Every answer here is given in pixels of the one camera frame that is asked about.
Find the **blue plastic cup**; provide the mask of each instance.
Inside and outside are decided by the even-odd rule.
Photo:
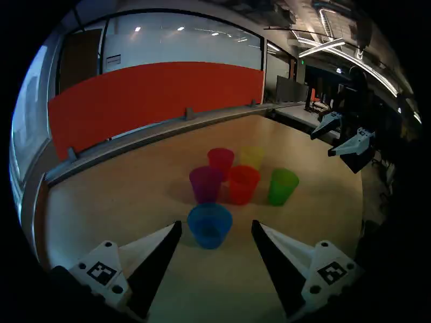
[[[231,229],[232,215],[219,204],[204,203],[190,211],[187,223],[202,248],[215,249]]]

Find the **yellow plastic cup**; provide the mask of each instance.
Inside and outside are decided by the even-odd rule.
[[[265,152],[256,146],[242,147],[239,154],[239,164],[259,170]]]

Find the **desk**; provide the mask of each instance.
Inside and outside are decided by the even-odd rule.
[[[362,181],[329,146],[261,116],[204,127],[129,151],[51,188],[46,245],[51,265],[72,266],[103,240],[127,244],[186,221],[195,206],[189,172],[207,163],[214,147],[266,149],[254,198],[230,205],[233,215],[223,245],[204,250],[187,225],[150,308],[149,322],[283,322],[283,310],[254,244],[257,219],[304,243],[327,239],[353,256],[362,216]],[[271,171],[287,167],[300,184],[283,207],[266,204]]]
[[[276,109],[276,112],[282,116],[289,117],[315,129],[320,124],[319,120],[317,119],[319,115],[314,112],[305,111],[304,108],[305,105],[285,107]],[[340,134],[336,131],[329,131],[328,135],[331,139],[340,137]]]

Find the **plastic cup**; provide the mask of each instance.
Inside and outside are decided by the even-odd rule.
[[[260,147],[242,147],[239,155],[239,163],[240,165],[247,165],[259,170],[264,154],[263,148]]]
[[[223,174],[223,181],[227,180],[229,170],[235,158],[233,151],[226,148],[214,148],[208,152],[207,156],[210,167],[220,170]]]
[[[205,203],[190,211],[187,223],[201,247],[215,249],[231,229],[232,215],[219,204]]]
[[[252,199],[260,181],[259,172],[245,165],[231,168],[229,172],[229,196],[235,204],[244,205]]]
[[[272,205],[283,205],[298,186],[300,180],[294,172],[285,168],[273,170],[268,201]]]
[[[190,172],[189,179],[198,203],[217,201],[223,179],[219,170],[209,166],[199,167]]]

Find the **ceiling light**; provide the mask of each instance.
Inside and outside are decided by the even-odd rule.
[[[418,113],[416,111],[413,112],[413,116],[416,118],[416,120],[419,121],[420,124],[422,124],[422,120],[421,120],[420,116],[418,115]]]
[[[320,44],[316,41],[313,41],[307,38],[302,38],[302,37],[298,37],[298,41],[300,43],[304,43],[312,46],[318,46]],[[395,97],[397,96],[398,91],[395,89],[395,87],[383,75],[377,73],[372,67],[368,66],[367,64],[363,63],[362,61],[356,58],[353,58],[350,55],[347,55],[346,53],[343,53],[342,51],[336,50],[335,48],[326,48],[325,51],[328,51],[332,54],[345,58],[346,60],[363,68],[368,73],[370,73],[374,78],[376,78],[380,83],[382,83],[388,89],[388,91],[392,93],[393,96]]]
[[[275,47],[274,45],[271,45],[270,43],[267,43],[267,45],[269,46],[269,47],[271,47],[272,49],[274,49],[274,50],[276,50],[276,51],[280,51],[277,47]]]
[[[327,48],[332,48],[332,47],[340,46],[340,45],[344,45],[344,44],[345,44],[344,39],[343,38],[338,38],[338,39],[329,41],[329,42],[324,43],[324,44],[319,44],[316,47],[310,48],[309,50],[306,50],[305,52],[300,53],[298,55],[298,57],[304,57],[304,56],[307,56],[307,55],[310,55],[310,54],[313,54],[313,53],[325,50]]]

